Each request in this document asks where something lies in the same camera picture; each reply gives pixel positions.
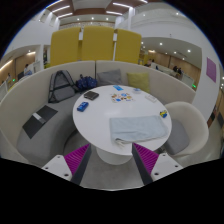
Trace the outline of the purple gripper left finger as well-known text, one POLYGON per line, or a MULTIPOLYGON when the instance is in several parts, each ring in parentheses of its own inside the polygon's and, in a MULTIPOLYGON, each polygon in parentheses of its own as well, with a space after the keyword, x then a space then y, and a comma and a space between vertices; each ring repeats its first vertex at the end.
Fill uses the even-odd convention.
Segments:
POLYGON ((42 169, 56 176, 79 185, 85 173, 90 155, 91 145, 86 144, 66 156, 56 155, 42 169))

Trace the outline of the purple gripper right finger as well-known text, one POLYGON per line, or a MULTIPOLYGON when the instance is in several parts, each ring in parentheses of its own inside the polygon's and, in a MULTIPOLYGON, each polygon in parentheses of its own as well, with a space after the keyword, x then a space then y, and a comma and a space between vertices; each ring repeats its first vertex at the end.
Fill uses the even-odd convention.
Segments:
POLYGON ((182 169, 167 153, 158 154, 137 143, 132 144, 132 154, 144 185, 182 169))

